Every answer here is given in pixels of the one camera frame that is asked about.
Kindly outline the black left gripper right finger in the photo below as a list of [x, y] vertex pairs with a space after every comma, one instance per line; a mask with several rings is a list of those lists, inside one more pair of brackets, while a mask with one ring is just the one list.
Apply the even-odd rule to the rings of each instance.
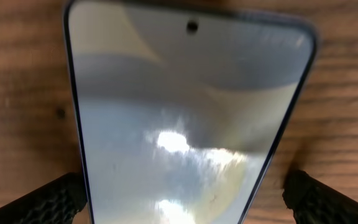
[[358, 224], [358, 202], [303, 170], [287, 174], [282, 197], [296, 224]]

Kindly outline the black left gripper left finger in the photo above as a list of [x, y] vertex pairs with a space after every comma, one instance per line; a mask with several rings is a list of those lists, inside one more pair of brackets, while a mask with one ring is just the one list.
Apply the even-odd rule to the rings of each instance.
[[72, 223], [87, 201], [83, 176], [67, 173], [1, 207], [0, 223]]

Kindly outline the Samsung Galaxy smartphone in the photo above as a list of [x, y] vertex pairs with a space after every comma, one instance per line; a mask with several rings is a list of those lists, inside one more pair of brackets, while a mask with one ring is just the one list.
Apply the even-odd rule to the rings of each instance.
[[91, 221], [242, 223], [314, 27], [168, 1], [70, 1], [63, 27]]

